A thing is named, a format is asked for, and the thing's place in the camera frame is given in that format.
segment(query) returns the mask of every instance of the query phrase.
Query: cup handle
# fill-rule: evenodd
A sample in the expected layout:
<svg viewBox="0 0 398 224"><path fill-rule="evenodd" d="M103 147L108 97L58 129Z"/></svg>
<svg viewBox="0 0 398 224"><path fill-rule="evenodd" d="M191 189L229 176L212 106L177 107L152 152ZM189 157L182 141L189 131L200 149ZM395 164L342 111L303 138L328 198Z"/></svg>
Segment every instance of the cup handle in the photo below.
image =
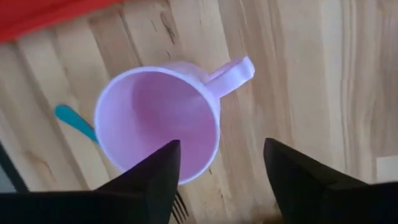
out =
<svg viewBox="0 0 398 224"><path fill-rule="evenodd" d="M234 59L209 76L206 84L215 97L221 98L254 76L254 65L248 56Z"/></svg>

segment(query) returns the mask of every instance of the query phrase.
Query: red object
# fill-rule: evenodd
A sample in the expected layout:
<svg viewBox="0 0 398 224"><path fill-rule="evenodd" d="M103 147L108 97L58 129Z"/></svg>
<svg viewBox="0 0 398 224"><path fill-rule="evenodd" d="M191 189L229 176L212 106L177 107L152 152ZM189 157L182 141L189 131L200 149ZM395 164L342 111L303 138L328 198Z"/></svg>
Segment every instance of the red object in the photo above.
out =
<svg viewBox="0 0 398 224"><path fill-rule="evenodd" d="M0 42L120 0L0 0Z"/></svg>

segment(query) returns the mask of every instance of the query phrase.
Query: fork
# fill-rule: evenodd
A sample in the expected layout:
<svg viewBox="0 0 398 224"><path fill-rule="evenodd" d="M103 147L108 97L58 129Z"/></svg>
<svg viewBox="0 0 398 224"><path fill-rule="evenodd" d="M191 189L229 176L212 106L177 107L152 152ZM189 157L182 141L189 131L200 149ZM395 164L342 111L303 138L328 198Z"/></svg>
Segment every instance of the fork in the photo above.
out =
<svg viewBox="0 0 398 224"><path fill-rule="evenodd" d="M58 105L54 109L54 114L59 120L69 124L71 127L77 129L79 132L98 144L93 127L71 107L67 105ZM189 216L187 207L178 191L174 197L172 214L178 224L183 224Z"/></svg>

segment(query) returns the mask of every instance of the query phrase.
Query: wooden floor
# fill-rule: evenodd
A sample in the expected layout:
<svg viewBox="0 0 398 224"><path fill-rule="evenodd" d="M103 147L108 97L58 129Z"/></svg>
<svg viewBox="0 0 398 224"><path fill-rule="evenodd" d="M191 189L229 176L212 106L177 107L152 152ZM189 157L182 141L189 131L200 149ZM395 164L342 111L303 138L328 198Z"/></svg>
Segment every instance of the wooden floor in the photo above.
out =
<svg viewBox="0 0 398 224"><path fill-rule="evenodd" d="M367 182L398 180L398 1L146 0L116 4L0 45L0 140L32 190L93 189L120 174L57 121L93 121L101 89L140 65L213 71L248 54L249 83L221 100L220 151L181 186L188 223L277 213L266 137Z"/></svg>

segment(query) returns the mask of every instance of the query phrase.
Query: teal spoon handle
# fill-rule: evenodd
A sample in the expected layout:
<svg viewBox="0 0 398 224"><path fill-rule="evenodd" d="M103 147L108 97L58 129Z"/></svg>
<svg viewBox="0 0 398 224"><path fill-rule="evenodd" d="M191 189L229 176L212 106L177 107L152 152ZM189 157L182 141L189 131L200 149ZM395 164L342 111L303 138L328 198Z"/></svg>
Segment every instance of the teal spoon handle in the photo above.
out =
<svg viewBox="0 0 398 224"><path fill-rule="evenodd" d="M95 136L93 127L72 108L67 105L58 105L54 109L54 114L57 116L58 119L76 128L85 136L93 140L93 142L98 144L98 140Z"/></svg>

